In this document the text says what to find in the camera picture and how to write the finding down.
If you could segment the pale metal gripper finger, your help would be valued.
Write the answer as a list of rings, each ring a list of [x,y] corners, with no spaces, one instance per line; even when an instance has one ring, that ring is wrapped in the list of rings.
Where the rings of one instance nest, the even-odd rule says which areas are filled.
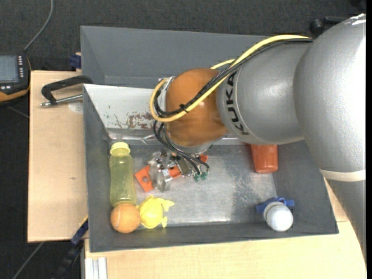
[[[158,177],[158,188],[161,192],[168,191],[170,189],[170,182],[172,181],[169,169],[161,169]]]
[[[152,185],[161,185],[162,180],[162,159],[159,156],[153,156],[149,160],[149,176],[152,181]]]

